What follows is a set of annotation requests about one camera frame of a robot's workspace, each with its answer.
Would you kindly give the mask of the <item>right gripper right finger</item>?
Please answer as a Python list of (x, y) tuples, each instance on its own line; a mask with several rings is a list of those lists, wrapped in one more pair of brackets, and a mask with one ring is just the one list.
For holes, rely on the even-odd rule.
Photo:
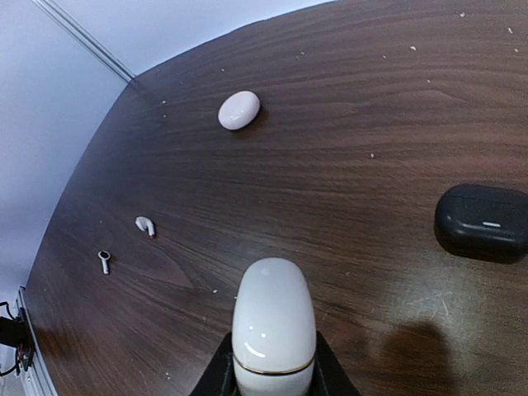
[(316, 332), (313, 378), (309, 395), (361, 396), (320, 331)]

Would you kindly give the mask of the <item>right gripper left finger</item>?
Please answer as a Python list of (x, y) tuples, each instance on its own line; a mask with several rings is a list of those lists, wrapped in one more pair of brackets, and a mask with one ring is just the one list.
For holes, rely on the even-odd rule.
[(191, 396), (237, 395), (233, 368), (232, 333), (228, 332), (199, 378)]

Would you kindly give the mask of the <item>white square charging case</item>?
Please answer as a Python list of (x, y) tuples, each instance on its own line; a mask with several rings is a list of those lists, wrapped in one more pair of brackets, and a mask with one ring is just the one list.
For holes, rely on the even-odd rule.
[(314, 307), (302, 271), (268, 257), (238, 287), (232, 322), (233, 372), (241, 395), (306, 395), (316, 352)]

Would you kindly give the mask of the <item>white earbud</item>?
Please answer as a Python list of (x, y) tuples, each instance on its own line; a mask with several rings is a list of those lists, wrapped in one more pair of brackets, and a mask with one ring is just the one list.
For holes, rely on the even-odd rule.
[(145, 217), (145, 216), (138, 216), (135, 219), (135, 225), (140, 229), (142, 232), (145, 232), (148, 234), (150, 238), (156, 237), (156, 226), (154, 222)]
[(109, 275), (110, 274), (109, 261), (111, 259), (110, 253), (108, 251), (101, 250), (98, 252), (97, 255), (101, 261), (102, 273), (104, 275)]

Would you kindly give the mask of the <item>black earbud charging case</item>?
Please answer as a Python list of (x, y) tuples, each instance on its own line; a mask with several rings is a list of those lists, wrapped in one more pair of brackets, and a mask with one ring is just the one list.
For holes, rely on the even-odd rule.
[(527, 256), (527, 194), (460, 184), (436, 203), (434, 233), (457, 256), (514, 263)]

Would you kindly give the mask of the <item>pink round earbud case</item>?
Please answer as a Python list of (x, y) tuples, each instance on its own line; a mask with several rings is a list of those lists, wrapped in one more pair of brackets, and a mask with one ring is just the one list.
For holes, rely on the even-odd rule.
[(260, 107), (260, 99), (254, 92), (236, 92), (220, 106), (218, 121), (227, 130), (240, 130), (256, 118)]

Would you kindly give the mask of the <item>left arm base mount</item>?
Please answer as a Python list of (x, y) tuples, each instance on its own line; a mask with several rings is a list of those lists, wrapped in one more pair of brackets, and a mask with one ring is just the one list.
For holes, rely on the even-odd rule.
[(13, 372), (17, 375), (22, 370), (28, 371), (33, 364), (35, 354), (35, 342), (31, 332), (29, 317), (24, 308), (19, 309), (15, 317), (10, 310), (9, 303), (1, 303), (7, 316), (1, 317), (1, 344), (15, 350), (14, 365), (11, 369), (1, 372), (1, 376), (7, 376)]

